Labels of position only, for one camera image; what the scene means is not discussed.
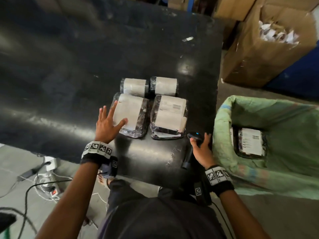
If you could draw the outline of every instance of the left hand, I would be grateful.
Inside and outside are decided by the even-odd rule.
[[[99,119],[96,122],[95,141],[109,143],[119,133],[120,129],[127,124],[127,118],[124,118],[116,126],[113,126],[113,115],[117,105],[117,101],[111,107],[108,116],[106,116],[106,106],[100,108]]]

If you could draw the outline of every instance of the barcode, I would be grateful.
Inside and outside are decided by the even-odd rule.
[[[173,109],[180,110],[181,106],[173,104]]]

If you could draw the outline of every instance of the wristband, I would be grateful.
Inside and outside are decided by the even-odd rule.
[[[219,197],[222,192],[234,190],[232,179],[226,169],[218,165],[211,166],[205,171],[212,191]]]
[[[92,141],[86,145],[82,153],[80,164],[93,162],[101,166],[105,162],[105,159],[110,159],[111,154],[112,149],[108,144],[99,141]]]

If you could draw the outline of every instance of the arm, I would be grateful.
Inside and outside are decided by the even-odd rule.
[[[206,170],[211,166],[216,165],[213,154],[208,148],[210,138],[211,136],[205,133],[205,140],[200,148],[197,146],[195,139],[190,139],[195,158]],[[234,190],[222,192],[219,197],[230,224],[233,227],[236,238],[270,239],[268,234],[264,231],[256,218],[253,217]]]
[[[127,119],[123,119],[117,126],[113,127],[115,107],[116,103],[110,109],[108,116],[106,116],[106,106],[103,109],[100,108],[95,141],[109,143],[127,123]],[[90,203],[99,167],[94,162],[80,165],[62,198],[42,225],[36,239],[78,237]]]

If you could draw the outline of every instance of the finger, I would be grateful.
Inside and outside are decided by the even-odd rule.
[[[204,142],[202,143],[202,145],[208,146],[208,144],[209,144],[209,142],[211,140],[211,136],[212,136],[211,134],[205,133],[205,139],[204,139]]]
[[[102,108],[100,108],[100,111],[99,111],[99,119],[98,119],[98,121],[100,121],[100,120],[102,119],[102,111],[103,111],[103,109],[102,109]]]
[[[124,118],[123,120],[121,120],[120,121],[120,123],[119,124],[117,124],[114,128],[115,128],[115,131],[116,132],[119,132],[120,131],[120,129],[125,125],[125,124],[127,124],[127,118]]]
[[[113,119],[116,105],[117,105],[117,101],[114,102],[113,106],[111,107],[110,111],[108,112],[108,116],[107,116],[108,118],[112,118]]]
[[[106,106],[103,106],[102,118],[106,118]]]
[[[190,144],[193,146],[193,150],[199,149],[199,147],[197,146],[195,138],[190,138],[189,141],[190,141]]]

